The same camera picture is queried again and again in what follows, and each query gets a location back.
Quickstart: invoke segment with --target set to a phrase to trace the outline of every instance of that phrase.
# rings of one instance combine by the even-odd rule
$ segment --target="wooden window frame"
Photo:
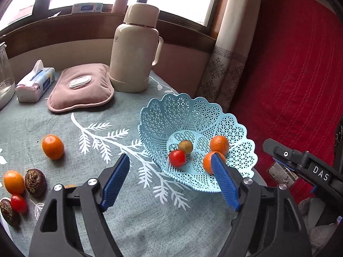
[[[186,18],[183,18],[181,16],[172,14],[170,12],[164,12],[164,11],[160,11],[158,19],[166,21],[166,22],[174,23],[176,25],[180,25],[180,26],[195,30],[197,32],[200,32],[200,33],[203,33],[206,35],[211,35],[213,23],[218,22],[216,19],[216,9],[218,6],[218,1],[219,0],[212,0],[211,1],[212,7],[211,7],[211,9],[209,7],[208,17],[207,17],[208,18],[207,26],[203,26],[203,25],[196,23],[194,21],[191,21],[189,19],[186,19]],[[137,2],[146,3],[147,0],[137,0]],[[58,12],[61,12],[59,14],[59,16],[71,14],[72,6],[49,9],[49,3],[50,3],[50,0],[35,0],[35,3],[33,5],[33,9],[32,9],[32,14],[30,16],[22,18],[22,19],[14,22],[14,23],[8,25],[6,28],[4,28],[3,30],[0,31],[0,36],[8,34],[9,32],[12,32],[13,30],[16,30],[22,26],[25,26],[25,25],[31,24],[33,22],[49,18]],[[102,8],[102,12],[108,12],[109,13],[109,12],[111,12],[111,8],[112,8],[112,5],[104,4],[104,6]]]

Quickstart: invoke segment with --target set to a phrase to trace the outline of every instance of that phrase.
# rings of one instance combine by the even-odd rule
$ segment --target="red blanket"
[[[343,24],[315,0],[262,0],[253,44],[230,112],[256,143],[255,168],[269,186],[273,138],[333,165],[334,132],[343,114]],[[297,202],[311,185],[290,188]]]

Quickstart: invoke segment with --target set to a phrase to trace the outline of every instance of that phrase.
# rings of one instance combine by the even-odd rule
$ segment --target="white button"
[[[90,75],[86,75],[86,76],[76,78],[69,83],[69,87],[70,88],[76,88],[76,87],[79,87],[82,85],[86,85],[87,83],[90,82],[91,79],[92,79],[92,77]]]

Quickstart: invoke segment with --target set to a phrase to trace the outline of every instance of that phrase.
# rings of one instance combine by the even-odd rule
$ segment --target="wall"
[[[53,44],[11,58],[18,82],[41,59],[46,67],[63,70],[87,63],[109,65],[113,39],[80,40]],[[179,93],[195,97],[210,54],[196,49],[165,43],[159,62],[152,69]]]

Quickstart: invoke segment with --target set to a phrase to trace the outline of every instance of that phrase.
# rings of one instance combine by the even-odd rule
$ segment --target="tangerine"
[[[213,137],[210,141],[210,149],[212,152],[220,152],[226,155],[229,151],[229,141],[225,136],[217,135]]]
[[[42,141],[42,149],[46,156],[52,160],[60,159],[64,154],[64,145],[56,135],[47,135]]]
[[[14,170],[5,173],[3,176],[3,184],[10,194],[22,194],[25,190],[23,176]]]
[[[212,168],[211,168],[211,158],[215,153],[219,153],[220,157],[225,161],[225,156],[221,152],[209,152],[202,161],[202,165],[205,169],[205,171],[209,174],[213,174]]]

